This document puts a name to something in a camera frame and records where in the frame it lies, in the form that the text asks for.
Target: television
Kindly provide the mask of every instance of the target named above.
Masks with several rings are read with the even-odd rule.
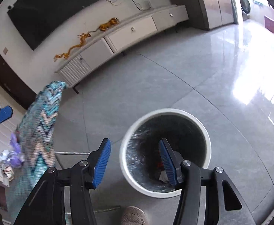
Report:
[[[17,0],[9,7],[8,15],[34,50],[64,21],[97,1],[99,0]]]

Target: brown door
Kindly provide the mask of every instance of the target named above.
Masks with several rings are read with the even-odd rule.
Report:
[[[36,93],[9,67],[0,55],[0,85],[26,110],[34,102]]]

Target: shoe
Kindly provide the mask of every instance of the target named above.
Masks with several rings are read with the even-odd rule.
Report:
[[[121,225],[149,225],[149,223],[141,209],[135,206],[129,206],[122,214]]]

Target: zigzag patterned fabric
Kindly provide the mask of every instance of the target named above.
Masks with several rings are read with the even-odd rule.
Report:
[[[13,170],[14,179],[6,194],[12,224],[43,173],[55,164],[52,137],[65,88],[66,83],[61,81],[48,84],[36,96],[17,127],[25,162],[21,169]]]

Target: silver bolt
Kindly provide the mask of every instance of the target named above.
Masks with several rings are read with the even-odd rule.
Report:
[[[54,171],[55,171],[55,168],[53,166],[51,166],[47,169],[48,173],[53,173]]]
[[[184,166],[191,166],[191,162],[190,161],[188,161],[188,160],[185,160],[185,161],[183,161],[183,165]]]
[[[223,173],[223,168],[222,167],[216,167],[215,168],[215,170],[216,170],[216,172],[218,172],[218,173]]]
[[[88,165],[88,162],[87,161],[80,161],[80,166],[81,167],[85,167],[85,166],[87,166]]]

